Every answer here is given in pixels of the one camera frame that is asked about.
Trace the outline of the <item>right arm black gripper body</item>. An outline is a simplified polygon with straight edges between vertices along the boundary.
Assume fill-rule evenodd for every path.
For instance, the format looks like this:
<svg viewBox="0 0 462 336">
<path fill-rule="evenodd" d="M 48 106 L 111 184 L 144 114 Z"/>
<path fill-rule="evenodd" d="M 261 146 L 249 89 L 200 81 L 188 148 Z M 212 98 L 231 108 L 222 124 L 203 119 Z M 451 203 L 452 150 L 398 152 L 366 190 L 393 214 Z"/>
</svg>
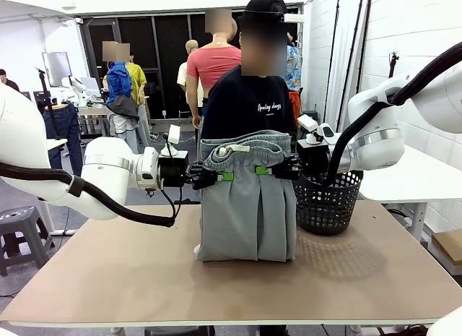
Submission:
<svg viewBox="0 0 462 336">
<path fill-rule="evenodd" d="M 309 145 L 305 139 L 300 139 L 296 144 L 296 152 L 306 176 L 318 176 L 328 171 L 330 150 L 326 143 Z"/>
</svg>

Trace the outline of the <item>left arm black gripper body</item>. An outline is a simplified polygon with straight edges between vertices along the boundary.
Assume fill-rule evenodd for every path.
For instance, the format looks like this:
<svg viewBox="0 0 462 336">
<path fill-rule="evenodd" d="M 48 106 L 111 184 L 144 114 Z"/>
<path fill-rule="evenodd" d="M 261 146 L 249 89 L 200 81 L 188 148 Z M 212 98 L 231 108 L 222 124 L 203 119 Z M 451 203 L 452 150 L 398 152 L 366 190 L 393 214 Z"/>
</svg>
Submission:
<svg viewBox="0 0 462 336">
<path fill-rule="evenodd" d="M 158 157 L 158 176 L 164 187 L 183 187 L 186 182 L 186 169 L 188 167 L 188 152 L 178 151 L 177 155 Z"/>
</svg>

